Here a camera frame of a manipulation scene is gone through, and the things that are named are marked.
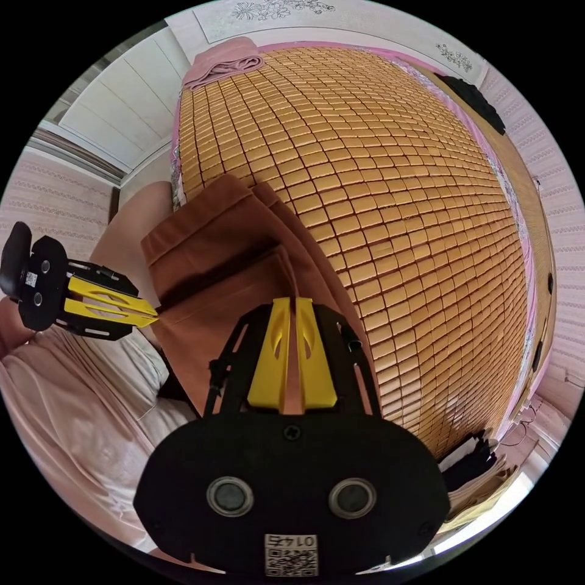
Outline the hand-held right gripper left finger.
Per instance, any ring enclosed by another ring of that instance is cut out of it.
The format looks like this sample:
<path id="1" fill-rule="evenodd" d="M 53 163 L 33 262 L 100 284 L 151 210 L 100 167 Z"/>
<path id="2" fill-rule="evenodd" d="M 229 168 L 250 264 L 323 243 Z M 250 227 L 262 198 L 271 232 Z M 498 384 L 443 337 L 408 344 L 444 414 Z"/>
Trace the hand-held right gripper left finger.
<path id="1" fill-rule="evenodd" d="M 282 408 L 288 379 L 291 301 L 274 299 L 248 392 L 252 408 Z"/>

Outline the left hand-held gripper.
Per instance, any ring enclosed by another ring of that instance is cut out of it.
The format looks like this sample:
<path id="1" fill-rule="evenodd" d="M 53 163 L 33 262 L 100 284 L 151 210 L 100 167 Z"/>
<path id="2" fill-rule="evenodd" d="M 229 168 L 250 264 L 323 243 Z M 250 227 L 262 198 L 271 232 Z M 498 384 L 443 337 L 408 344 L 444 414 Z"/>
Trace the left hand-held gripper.
<path id="1" fill-rule="evenodd" d="M 34 332 L 55 325 L 105 340 L 120 340 L 158 319 L 157 310 L 138 297 L 126 276 L 69 259 L 50 236 L 35 243 L 30 235 L 17 237 L 17 306 L 23 325 Z"/>

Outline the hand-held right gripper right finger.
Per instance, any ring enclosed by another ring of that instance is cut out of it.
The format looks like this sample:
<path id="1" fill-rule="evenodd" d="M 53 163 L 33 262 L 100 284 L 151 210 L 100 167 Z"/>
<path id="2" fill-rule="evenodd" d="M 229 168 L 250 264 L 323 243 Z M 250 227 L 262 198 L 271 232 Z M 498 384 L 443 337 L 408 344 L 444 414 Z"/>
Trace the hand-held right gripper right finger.
<path id="1" fill-rule="evenodd" d="M 337 402 L 337 394 L 313 301 L 305 297 L 296 299 L 296 344 L 302 408 L 333 408 Z"/>

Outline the person's left hand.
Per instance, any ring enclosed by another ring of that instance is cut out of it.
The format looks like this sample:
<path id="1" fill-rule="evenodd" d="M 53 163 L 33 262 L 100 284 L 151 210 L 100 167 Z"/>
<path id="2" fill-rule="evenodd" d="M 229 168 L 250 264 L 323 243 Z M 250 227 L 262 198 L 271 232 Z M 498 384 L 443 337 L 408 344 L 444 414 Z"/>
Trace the person's left hand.
<path id="1" fill-rule="evenodd" d="M 36 333 L 23 325 L 17 304 L 3 297 L 0 303 L 1 360 L 27 344 Z"/>

